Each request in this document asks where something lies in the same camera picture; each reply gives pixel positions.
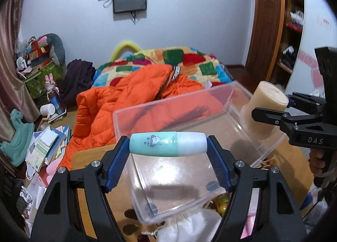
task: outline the pink curtain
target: pink curtain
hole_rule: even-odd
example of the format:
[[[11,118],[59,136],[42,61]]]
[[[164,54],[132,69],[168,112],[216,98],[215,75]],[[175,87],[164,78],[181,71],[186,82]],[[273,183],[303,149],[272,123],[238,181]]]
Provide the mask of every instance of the pink curtain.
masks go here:
[[[18,38],[23,0],[8,0],[0,13],[0,141],[11,141],[15,130],[9,114],[16,108],[24,121],[34,122],[40,115],[25,84],[16,76],[14,46]]]

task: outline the wooden desk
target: wooden desk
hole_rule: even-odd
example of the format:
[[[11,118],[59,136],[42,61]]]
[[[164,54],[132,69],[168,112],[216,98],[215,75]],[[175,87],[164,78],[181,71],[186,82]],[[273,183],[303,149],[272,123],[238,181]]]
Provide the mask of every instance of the wooden desk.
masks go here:
[[[286,137],[268,158],[274,158],[273,165],[280,169],[300,206],[312,185],[314,175],[301,149],[291,146],[288,141],[289,138]]]
[[[72,169],[81,169],[94,160],[100,160],[103,155],[107,151],[113,149],[114,146],[115,144],[77,152],[72,159]],[[289,145],[288,138],[286,138],[270,154],[269,158],[271,157],[274,157],[274,166],[277,166],[281,170],[296,201],[301,205],[313,182],[313,174],[309,169],[309,163],[304,154],[301,152],[300,148]],[[78,195],[85,231],[87,235],[96,238],[90,220],[84,190],[79,189]],[[128,224],[136,224],[139,226],[138,231],[134,234],[130,236],[124,234],[126,241],[136,242],[141,231],[154,231],[156,229],[156,226],[142,226],[138,221],[124,216],[124,211],[133,208],[124,173],[122,174],[117,187],[107,194],[107,200],[121,230]]]
[[[112,144],[77,152],[71,161],[71,167],[73,170],[85,168],[92,161],[101,160],[104,154],[107,151],[113,149],[114,147],[115,144]],[[78,196],[85,232],[88,236],[97,238],[89,216],[84,189],[78,189]],[[122,173],[122,176],[116,188],[114,188],[110,193],[107,194],[107,200],[109,202],[110,208],[114,214],[116,222],[119,228],[121,229],[122,233],[124,226],[137,225],[139,227],[139,229],[132,235],[128,236],[124,234],[124,238],[127,242],[137,242],[137,238],[142,231],[154,231],[156,229],[157,227],[156,225],[143,226],[137,220],[129,219],[124,216],[125,211],[127,211],[128,209],[133,209],[131,195],[129,192],[129,188],[127,187],[126,184],[124,173]]]

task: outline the metal screw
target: metal screw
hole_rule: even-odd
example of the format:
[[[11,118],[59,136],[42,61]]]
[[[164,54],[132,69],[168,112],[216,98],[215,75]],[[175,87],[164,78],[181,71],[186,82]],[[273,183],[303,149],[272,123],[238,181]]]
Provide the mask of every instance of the metal screw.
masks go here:
[[[245,163],[243,161],[235,161],[235,165],[237,167],[243,167],[243,166],[245,166]]]
[[[93,162],[91,163],[92,167],[98,167],[98,166],[100,166],[100,164],[101,164],[100,161],[93,161]]]
[[[60,167],[59,169],[57,169],[57,172],[63,174],[65,172],[65,167]]]
[[[272,167],[270,170],[274,173],[277,174],[280,170],[277,167]]]

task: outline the human hand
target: human hand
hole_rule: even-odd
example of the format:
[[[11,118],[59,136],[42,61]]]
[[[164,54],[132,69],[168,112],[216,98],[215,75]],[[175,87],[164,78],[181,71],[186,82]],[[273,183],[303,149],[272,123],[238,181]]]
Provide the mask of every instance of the human hand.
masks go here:
[[[310,149],[310,170],[314,175],[319,175],[322,173],[322,169],[325,167],[325,162],[322,160],[324,156],[323,150]],[[330,176],[330,181],[335,181],[337,178],[337,167],[335,172]]]

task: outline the white bag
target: white bag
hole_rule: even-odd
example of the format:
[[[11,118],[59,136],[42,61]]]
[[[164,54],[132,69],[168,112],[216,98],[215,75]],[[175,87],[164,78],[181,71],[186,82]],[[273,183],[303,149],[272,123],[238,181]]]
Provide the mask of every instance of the white bag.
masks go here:
[[[189,210],[167,219],[158,230],[157,242],[211,242],[221,220],[213,210]]]

